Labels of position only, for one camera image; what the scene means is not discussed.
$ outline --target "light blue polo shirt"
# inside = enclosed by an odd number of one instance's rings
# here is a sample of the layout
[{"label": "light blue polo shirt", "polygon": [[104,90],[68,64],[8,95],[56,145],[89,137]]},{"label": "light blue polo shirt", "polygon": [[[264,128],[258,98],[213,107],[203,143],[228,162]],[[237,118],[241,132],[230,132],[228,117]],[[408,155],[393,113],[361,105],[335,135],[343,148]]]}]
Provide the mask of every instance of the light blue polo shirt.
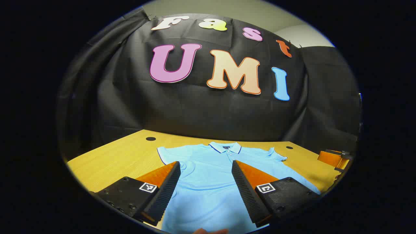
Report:
[{"label": "light blue polo shirt", "polygon": [[287,157],[256,148],[241,147],[237,142],[209,145],[159,147],[164,164],[179,161],[179,177],[166,207],[162,230],[172,234],[191,234],[199,228],[208,232],[229,229],[229,234],[244,234],[256,228],[248,215],[234,177],[233,160],[262,170],[278,179],[292,177],[312,191],[319,190],[300,174],[284,165]]}]

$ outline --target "letter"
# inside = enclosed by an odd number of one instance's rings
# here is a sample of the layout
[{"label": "letter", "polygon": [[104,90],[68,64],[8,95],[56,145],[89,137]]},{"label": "letter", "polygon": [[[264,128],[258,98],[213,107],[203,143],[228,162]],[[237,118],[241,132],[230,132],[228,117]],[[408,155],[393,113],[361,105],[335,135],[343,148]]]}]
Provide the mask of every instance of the letter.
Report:
[{"label": "letter", "polygon": [[175,16],[175,17],[169,17],[164,18],[163,21],[156,27],[152,28],[151,30],[159,30],[159,29],[165,29],[170,28],[171,26],[169,24],[175,25],[179,23],[181,20],[187,20],[189,19],[189,16]]},{"label": "letter", "polygon": [[166,71],[165,64],[168,54],[175,48],[174,45],[161,45],[153,49],[155,53],[150,64],[150,76],[157,82],[175,83],[185,79],[191,72],[196,51],[202,48],[200,44],[184,44],[182,64],[174,72]]},{"label": "letter", "polygon": [[283,41],[279,41],[279,40],[276,40],[276,42],[278,42],[279,43],[279,45],[280,45],[280,50],[283,52],[283,54],[285,54],[286,56],[288,56],[289,58],[291,58],[292,57],[292,55],[287,51],[287,50],[290,50],[289,49],[289,47],[285,44],[285,42],[283,42]]},{"label": "letter", "polygon": [[203,28],[213,28],[218,31],[225,31],[227,28],[225,27],[227,23],[222,20],[217,19],[204,19],[204,22],[199,23],[200,27]]},{"label": "letter", "polygon": [[248,39],[252,39],[259,42],[263,41],[263,38],[260,36],[261,33],[258,30],[249,27],[244,27],[243,31],[243,35]]},{"label": "letter", "polygon": [[289,95],[287,94],[286,88],[286,72],[277,67],[272,67],[272,71],[276,76],[276,92],[275,98],[282,101],[289,101]]},{"label": "letter", "polygon": [[224,81],[224,72],[227,74],[228,81],[233,89],[236,89],[244,77],[244,84],[241,90],[246,93],[259,95],[261,89],[259,88],[257,68],[260,62],[245,57],[240,65],[237,67],[233,57],[230,53],[223,50],[211,50],[214,55],[214,71],[212,78],[207,81],[207,85],[211,88],[225,89],[227,83]]}]

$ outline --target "table surface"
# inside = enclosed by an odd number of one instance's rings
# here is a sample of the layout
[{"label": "table surface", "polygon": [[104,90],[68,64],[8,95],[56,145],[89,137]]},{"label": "table surface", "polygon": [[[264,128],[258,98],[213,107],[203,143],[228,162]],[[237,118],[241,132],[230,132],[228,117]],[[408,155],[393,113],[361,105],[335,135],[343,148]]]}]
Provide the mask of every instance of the table surface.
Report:
[{"label": "table surface", "polygon": [[[147,137],[156,140],[148,141]],[[141,130],[129,136],[110,142],[67,162],[74,176],[88,191],[98,192],[124,176],[137,178],[164,166],[157,152],[158,147],[174,148],[184,145],[233,143],[184,137],[161,132]],[[318,155],[291,142],[240,142],[242,147],[260,148],[268,151],[271,147],[287,157],[283,163],[314,184],[321,192],[326,191],[339,172],[334,167],[318,161]]]}]

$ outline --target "shirt collar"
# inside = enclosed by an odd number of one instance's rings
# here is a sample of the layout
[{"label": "shirt collar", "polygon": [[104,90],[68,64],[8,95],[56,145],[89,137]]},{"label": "shirt collar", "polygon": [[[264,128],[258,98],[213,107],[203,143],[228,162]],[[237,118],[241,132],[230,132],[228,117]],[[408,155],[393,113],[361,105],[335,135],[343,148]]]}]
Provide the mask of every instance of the shirt collar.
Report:
[{"label": "shirt collar", "polygon": [[230,148],[228,150],[230,150],[230,151],[232,151],[236,154],[239,154],[240,151],[241,151],[241,146],[237,142],[227,143],[227,144],[220,144],[220,143],[211,142],[211,143],[209,143],[209,145],[220,153],[223,153],[227,150],[227,149],[224,149],[223,146],[230,146]]}]

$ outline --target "pink letter u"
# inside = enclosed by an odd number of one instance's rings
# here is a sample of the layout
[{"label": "pink letter u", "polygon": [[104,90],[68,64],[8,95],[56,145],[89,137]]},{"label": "pink letter u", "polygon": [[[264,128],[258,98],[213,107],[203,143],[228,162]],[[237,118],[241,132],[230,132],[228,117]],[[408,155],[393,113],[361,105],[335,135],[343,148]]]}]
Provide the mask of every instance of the pink letter u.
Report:
[{"label": "pink letter u", "polygon": [[150,76],[155,81],[175,83],[185,79],[192,70],[196,51],[202,48],[202,45],[193,43],[182,45],[183,57],[181,66],[174,72],[166,71],[165,64],[168,59],[168,54],[174,48],[174,45],[161,45],[153,49],[155,54],[152,63],[150,64]]}]

